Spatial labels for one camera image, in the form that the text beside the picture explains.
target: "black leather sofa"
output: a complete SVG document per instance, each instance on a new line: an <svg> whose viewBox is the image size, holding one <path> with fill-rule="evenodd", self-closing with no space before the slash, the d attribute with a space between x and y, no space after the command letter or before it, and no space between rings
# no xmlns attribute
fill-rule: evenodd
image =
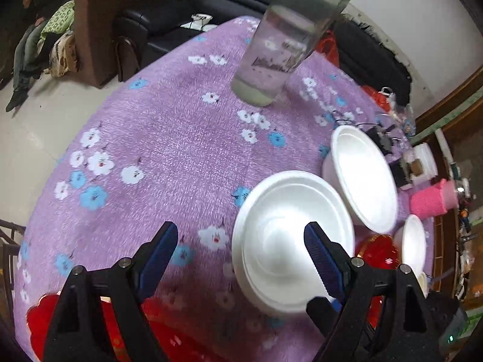
<svg viewBox="0 0 483 362"><path fill-rule="evenodd" d="M213 16L210 24L222 24L242 15L262 18L272 0L149 0L124 10L114 19L113 28L119 80L129 79L137 70L156 61L200 32L179 26L191 15ZM364 29L351 21L334 26L340 67L359 85L375 89L391 87L401 103L409 102L411 77Z"/></svg>

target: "metal screw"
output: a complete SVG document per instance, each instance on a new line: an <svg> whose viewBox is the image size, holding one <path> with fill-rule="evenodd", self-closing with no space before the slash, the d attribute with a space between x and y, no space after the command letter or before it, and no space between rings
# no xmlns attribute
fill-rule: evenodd
<svg viewBox="0 0 483 362"><path fill-rule="evenodd" d="M354 267L360 268L364 265L364 260L360 257L352 257L351 263Z"/></svg>
<svg viewBox="0 0 483 362"><path fill-rule="evenodd" d="M76 265L75 267L72 268L72 273L74 275L79 275L84 270L84 267L82 265Z"/></svg>
<svg viewBox="0 0 483 362"><path fill-rule="evenodd" d="M404 272L405 274L410 274L411 273L411 267L407 264L401 264L399 266L399 269Z"/></svg>
<svg viewBox="0 0 483 362"><path fill-rule="evenodd" d="M127 268L131 265L132 260L129 257L124 257L117 262L121 268Z"/></svg>

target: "transparent water bottle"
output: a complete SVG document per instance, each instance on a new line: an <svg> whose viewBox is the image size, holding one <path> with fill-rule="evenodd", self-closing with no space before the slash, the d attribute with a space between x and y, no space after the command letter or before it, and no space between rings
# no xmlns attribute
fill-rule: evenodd
<svg viewBox="0 0 483 362"><path fill-rule="evenodd" d="M241 59L233 92L251 105L270 104L349 1L275 0Z"/></svg>

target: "purple tablecloth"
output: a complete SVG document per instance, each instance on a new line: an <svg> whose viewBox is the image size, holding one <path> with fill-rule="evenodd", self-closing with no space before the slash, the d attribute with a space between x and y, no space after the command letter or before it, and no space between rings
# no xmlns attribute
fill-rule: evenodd
<svg viewBox="0 0 483 362"><path fill-rule="evenodd" d="M71 143L19 256L15 329L32 358L28 308L59 291L74 265L110 267L169 220L180 243L155 295L168 325L231 361L312 360L322 337L307 316L271 319L243 296L231 266L232 227L244 196L269 175L320 175L334 128L330 111L374 122L380 109L317 53L272 105L243 103L229 83L257 23L235 19L139 72ZM403 192L398 226L408 214ZM425 226L430 271L431 221Z"/></svg>

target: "white bowl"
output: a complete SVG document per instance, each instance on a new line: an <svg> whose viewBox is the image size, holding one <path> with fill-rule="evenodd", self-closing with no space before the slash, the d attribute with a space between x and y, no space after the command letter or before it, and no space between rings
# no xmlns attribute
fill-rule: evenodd
<svg viewBox="0 0 483 362"><path fill-rule="evenodd" d="M379 234L390 232L398 212L398 192L389 165L363 131L349 125L332 134L322 178L346 203L354 224Z"/></svg>
<svg viewBox="0 0 483 362"><path fill-rule="evenodd" d="M331 241L354 253L353 225L339 194L323 179L284 171L248 195L233 228L235 275L247 299L266 314L305 312L313 297L330 301L305 248L305 226L317 221Z"/></svg>
<svg viewBox="0 0 483 362"><path fill-rule="evenodd" d="M403 227L395 232L393 243L401 255L401 263L411 267L418 277L426 260L426 236L424 226L416 215L409 215Z"/></svg>

